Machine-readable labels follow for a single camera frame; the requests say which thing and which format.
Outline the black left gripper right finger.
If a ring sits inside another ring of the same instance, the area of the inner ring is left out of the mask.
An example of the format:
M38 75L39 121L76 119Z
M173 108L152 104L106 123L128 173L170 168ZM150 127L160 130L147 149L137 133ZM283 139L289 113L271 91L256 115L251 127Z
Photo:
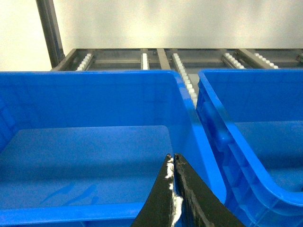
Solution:
M244 224L229 211L181 155L174 157L175 183L183 198L181 225L183 227L243 227Z

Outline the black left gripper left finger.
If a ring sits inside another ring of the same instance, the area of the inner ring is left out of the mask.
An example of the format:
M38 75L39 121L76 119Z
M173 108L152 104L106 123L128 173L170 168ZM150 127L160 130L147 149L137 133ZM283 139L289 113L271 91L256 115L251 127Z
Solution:
M151 192L131 226L170 227L173 220L173 158L167 154Z

